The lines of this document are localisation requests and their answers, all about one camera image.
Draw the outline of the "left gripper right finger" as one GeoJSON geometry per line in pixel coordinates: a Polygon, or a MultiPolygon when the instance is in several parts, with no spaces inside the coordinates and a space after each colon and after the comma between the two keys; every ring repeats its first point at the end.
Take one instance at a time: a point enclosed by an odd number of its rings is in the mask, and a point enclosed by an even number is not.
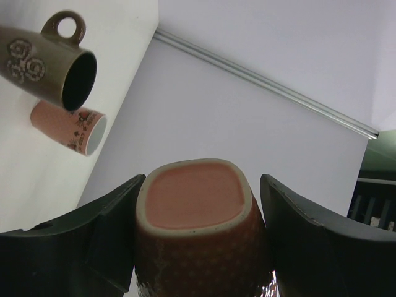
{"type": "Polygon", "coordinates": [[[260,178],[280,296],[395,296],[395,233],[260,178]]]}

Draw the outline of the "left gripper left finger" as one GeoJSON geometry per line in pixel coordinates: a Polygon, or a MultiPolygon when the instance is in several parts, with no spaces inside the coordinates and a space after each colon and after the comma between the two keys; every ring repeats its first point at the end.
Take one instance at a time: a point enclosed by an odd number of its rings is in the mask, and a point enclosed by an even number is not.
{"type": "Polygon", "coordinates": [[[145,175],[34,228],[1,233],[1,296],[123,296],[145,175]]]}

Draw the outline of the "pink printed mug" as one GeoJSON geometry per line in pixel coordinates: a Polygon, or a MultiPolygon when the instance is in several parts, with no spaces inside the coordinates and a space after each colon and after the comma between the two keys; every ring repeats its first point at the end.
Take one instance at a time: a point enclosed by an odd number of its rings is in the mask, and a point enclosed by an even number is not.
{"type": "Polygon", "coordinates": [[[106,115],[98,111],[84,107],[66,111],[43,101],[32,109],[30,120],[50,139],[85,156],[96,151],[107,127],[106,115]]]}

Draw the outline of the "salmon dotted mug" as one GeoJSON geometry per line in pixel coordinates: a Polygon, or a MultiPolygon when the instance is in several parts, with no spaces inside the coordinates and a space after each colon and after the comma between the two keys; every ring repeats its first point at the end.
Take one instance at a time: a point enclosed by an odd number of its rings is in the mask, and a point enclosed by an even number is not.
{"type": "Polygon", "coordinates": [[[264,296],[273,265],[243,172],[216,158],[153,170],[136,205],[139,296],[264,296]]]}

